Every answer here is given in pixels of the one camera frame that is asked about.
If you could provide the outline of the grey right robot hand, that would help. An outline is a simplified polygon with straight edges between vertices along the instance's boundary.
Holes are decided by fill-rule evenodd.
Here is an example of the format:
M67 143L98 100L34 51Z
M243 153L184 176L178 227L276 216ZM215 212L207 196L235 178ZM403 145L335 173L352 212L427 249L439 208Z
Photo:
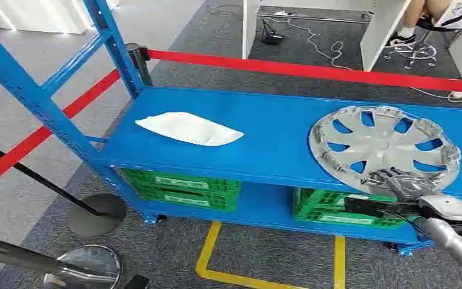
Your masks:
M430 179L395 167L373 171L361 183L370 186L375 193L395 196L401 202L417 201L421 196L442 195Z

